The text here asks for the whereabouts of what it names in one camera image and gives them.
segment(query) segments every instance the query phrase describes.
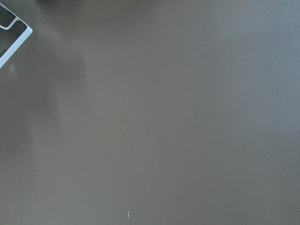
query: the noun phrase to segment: white plastic frame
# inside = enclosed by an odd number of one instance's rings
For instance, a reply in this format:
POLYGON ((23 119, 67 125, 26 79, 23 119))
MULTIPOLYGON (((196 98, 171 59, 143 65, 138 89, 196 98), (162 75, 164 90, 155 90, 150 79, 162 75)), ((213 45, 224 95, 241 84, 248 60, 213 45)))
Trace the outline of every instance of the white plastic frame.
MULTIPOLYGON (((11 24, 7 27, 3 27, 0 25, 0 29, 9 30, 16 21, 21 21, 18 16, 16 16, 13 12, 11 12, 8 8, 6 8, 2 3, 0 3, 0 7, 5 8, 8 12, 12 13, 15 16, 15 19, 11 22, 11 24)), ((26 30, 18 37, 18 39, 7 49, 7 51, 0 57, 0 69, 7 62, 7 60, 17 51, 17 49, 23 44, 23 42, 30 36, 32 33, 32 29, 26 24, 26 30)))

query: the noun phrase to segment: metal frame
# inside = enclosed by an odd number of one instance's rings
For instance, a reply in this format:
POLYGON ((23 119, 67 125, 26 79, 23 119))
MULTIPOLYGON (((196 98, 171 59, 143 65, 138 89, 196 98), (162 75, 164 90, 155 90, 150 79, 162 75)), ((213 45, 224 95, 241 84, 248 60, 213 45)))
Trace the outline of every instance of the metal frame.
MULTIPOLYGON (((6 8, 2 3, 0 3, 0 6, 5 8, 8 12, 12 13, 15 16, 15 19, 11 22, 10 25, 8 25, 7 27, 3 27, 0 25, 0 29, 9 30, 16 21, 21 21, 22 23, 24 23, 23 20, 21 20, 18 16, 16 16, 8 8, 6 8)), ((30 28, 26 23, 24 23, 24 24, 27 26, 26 30, 18 37, 18 39, 0 57, 0 69, 32 33, 32 28, 30 28)))

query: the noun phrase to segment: curved white bracket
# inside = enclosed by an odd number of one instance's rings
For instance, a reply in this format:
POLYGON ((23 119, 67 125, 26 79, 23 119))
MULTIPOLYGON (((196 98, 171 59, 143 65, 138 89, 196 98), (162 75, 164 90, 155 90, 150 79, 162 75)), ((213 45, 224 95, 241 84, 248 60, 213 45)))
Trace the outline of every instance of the curved white bracket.
POLYGON ((16 17, 7 27, 3 27, 0 25, 0 28, 4 29, 4 30, 9 30, 16 21, 20 20, 18 17, 16 17))

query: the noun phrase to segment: gray floor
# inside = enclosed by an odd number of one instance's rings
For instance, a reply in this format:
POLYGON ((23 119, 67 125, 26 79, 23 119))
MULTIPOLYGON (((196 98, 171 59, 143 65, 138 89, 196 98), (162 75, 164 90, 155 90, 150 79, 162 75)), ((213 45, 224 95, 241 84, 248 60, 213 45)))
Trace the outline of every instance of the gray floor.
POLYGON ((299 1, 1 2, 1 225, 300 224, 299 1))

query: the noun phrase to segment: white frame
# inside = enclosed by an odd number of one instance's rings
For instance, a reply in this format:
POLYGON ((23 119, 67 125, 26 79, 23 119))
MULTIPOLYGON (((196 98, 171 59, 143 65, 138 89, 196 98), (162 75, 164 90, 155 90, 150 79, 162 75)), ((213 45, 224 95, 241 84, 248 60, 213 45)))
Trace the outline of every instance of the white frame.
MULTIPOLYGON (((23 20, 21 20, 18 16, 16 16, 12 11, 10 11, 8 8, 6 8, 2 3, 0 3, 0 6, 5 8, 8 12, 12 13, 15 16, 15 19, 11 22, 11 24, 8 27, 2 27, 0 26, 0 29, 8 30, 10 29, 16 21, 21 21, 24 23, 23 20)), ((0 69, 2 66, 7 62, 7 60, 17 51, 17 49, 23 44, 23 42, 30 36, 32 33, 32 28, 30 28, 26 23, 24 23, 27 28, 26 30, 18 37, 18 39, 7 49, 7 51, 0 57, 0 69)))

